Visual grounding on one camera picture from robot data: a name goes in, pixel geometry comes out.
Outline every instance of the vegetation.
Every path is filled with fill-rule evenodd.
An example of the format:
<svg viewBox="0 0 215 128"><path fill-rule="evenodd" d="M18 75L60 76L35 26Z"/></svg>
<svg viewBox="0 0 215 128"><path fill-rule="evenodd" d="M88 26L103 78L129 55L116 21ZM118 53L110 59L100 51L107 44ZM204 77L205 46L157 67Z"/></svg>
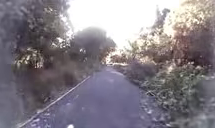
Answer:
<svg viewBox="0 0 215 128"><path fill-rule="evenodd" d="M115 48L115 42L100 28L90 27L74 32L67 12L68 0L29 0L19 6L12 11L17 11L20 18L11 19L12 13L11 17L4 16L4 19L10 18L7 23L16 22L17 26L12 28L13 33L13 30L9 32L10 36L13 36L10 42L13 43L6 44L11 48L5 49L9 56L3 58L11 58L6 68L11 68L13 79L10 81L15 83L13 87L16 88L14 94L18 94L23 104L23 114L14 115L11 121L20 117L25 119L25 116L35 113L65 90L99 70L105 64L105 58ZM8 39L9 33L6 33L3 42ZM6 119L1 120L3 124L6 123Z"/></svg>
<svg viewBox="0 0 215 128"><path fill-rule="evenodd" d="M127 68L117 68L170 113L170 126L215 128L215 94L206 91L215 93L215 0L166 10L118 56Z"/></svg>

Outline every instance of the paved path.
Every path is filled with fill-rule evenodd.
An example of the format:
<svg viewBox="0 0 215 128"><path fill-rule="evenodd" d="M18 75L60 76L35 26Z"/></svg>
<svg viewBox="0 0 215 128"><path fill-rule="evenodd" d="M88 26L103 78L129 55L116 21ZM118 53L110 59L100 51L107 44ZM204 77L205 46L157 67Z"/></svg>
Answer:
<svg viewBox="0 0 215 128"><path fill-rule="evenodd" d="M107 67L23 128L148 128L140 95L139 88Z"/></svg>

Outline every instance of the shrub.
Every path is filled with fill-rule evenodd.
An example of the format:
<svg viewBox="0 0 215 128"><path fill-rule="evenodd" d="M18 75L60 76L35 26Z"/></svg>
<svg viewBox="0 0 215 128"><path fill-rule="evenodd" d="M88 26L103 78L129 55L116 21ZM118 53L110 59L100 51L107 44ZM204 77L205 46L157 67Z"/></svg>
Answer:
<svg viewBox="0 0 215 128"><path fill-rule="evenodd" d="M189 115L199 104L196 86L203 78L204 69L191 64L181 67L166 64L141 87L155 96L157 102L173 116Z"/></svg>

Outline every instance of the sky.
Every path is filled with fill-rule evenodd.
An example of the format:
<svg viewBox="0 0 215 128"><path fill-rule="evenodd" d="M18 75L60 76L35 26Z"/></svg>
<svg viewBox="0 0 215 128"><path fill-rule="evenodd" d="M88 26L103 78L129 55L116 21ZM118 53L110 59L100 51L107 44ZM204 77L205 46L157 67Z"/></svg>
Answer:
<svg viewBox="0 0 215 128"><path fill-rule="evenodd" d="M75 31L89 26L107 31L119 47L153 24L156 7L173 8L178 0L71 0L69 15Z"/></svg>

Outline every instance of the path curb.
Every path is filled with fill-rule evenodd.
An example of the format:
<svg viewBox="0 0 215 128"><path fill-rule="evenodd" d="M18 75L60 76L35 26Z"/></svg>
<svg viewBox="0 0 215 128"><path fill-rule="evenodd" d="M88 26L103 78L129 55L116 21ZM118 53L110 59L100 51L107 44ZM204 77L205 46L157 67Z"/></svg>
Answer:
<svg viewBox="0 0 215 128"><path fill-rule="evenodd" d="M63 99L65 96L67 96L69 93L71 93L72 91L74 91L76 88L78 88L80 85L82 85L85 81L87 81L89 78L91 78L91 76L88 76L87 78L85 78L83 81L81 81L80 83L78 83L75 87L73 87L72 89L70 89L69 91L67 91L66 93L64 93L62 96L60 96L59 98L57 98L55 101L51 102L48 106L46 106L45 108L39 110L35 115L33 115L30 119L28 119L27 121L20 123L16 126L16 128L22 128L23 126L25 126L26 124L28 124L29 122L31 122L33 119L35 119L39 114L43 113L44 111L46 111L47 109L49 109L50 107L52 107L55 103L57 103L58 101L60 101L61 99Z"/></svg>

